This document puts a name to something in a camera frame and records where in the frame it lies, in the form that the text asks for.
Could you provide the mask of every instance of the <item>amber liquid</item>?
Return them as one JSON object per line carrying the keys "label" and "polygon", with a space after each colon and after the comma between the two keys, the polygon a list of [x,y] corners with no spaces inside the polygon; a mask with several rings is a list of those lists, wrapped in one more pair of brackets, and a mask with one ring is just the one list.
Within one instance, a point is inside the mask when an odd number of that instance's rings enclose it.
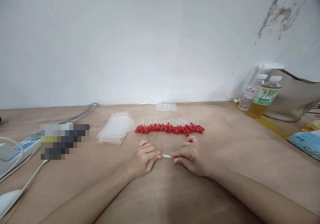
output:
{"label": "amber liquid", "polygon": [[[265,84],[263,84],[261,86],[265,87],[265,88],[272,88],[272,89],[280,89],[281,88],[281,87],[271,87],[271,86],[267,86]],[[250,105],[246,114],[250,117],[253,117],[253,118],[260,118],[260,117],[262,117],[264,112],[267,110],[267,108],[268,108],[268,106],[260,105],[260,104],[256,104],[256,103],[252,102],[252,104]]]}

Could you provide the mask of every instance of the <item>bottle cap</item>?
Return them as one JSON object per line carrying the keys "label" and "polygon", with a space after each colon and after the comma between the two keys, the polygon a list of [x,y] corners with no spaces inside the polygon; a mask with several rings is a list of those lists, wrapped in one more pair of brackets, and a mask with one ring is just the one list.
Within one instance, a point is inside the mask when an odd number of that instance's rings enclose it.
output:
{"label": "bottle cap", "polygon": [[282,76],[271,76],[270,81],[280,81],[282,79]]}
{"label": "bottle cap", "polygon": [[259,75],[258,75],[258,79],[263,79],[263,80],[265,80],[265,79],[267,78],[267,76],[268,76],[268,75],[266,75],[266,74],[259,74]]}

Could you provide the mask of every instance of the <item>charger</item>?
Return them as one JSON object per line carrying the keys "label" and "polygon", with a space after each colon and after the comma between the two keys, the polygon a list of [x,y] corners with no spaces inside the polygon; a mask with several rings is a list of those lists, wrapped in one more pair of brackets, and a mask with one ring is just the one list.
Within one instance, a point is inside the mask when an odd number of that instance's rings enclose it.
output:
{"label": "charger", "polygon": [[8,161],[11,157],[19,153],[20,150],[14,149],[12,146],[1,143],[0,144],[0,161]]}

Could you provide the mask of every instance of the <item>beige bag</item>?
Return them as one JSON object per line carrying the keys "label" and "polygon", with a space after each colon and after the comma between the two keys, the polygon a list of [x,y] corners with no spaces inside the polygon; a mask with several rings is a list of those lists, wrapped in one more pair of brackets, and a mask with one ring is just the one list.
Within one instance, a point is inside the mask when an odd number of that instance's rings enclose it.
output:
{"label": "beige bag", "polygon": [[299,121],[320,102],[320,83],[300,79],[283,69],[271,70],[268,79],[282,76],[280,92],[268,107],[265,116],[281,121]]}

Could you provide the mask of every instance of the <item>person's right hand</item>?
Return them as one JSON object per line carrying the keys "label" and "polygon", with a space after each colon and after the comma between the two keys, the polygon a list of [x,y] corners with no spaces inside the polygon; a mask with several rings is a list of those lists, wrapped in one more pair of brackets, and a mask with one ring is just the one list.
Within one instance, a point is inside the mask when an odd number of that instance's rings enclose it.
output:
{"label": "person's right hand", "polygon": [[182,147],[171,153],[177,156],[174,163],[183,164],[190,172],[198,176],[207,176],[207,166],[209,165],[208,155],[201,150],[201,147],[195,136],[187,137]]}

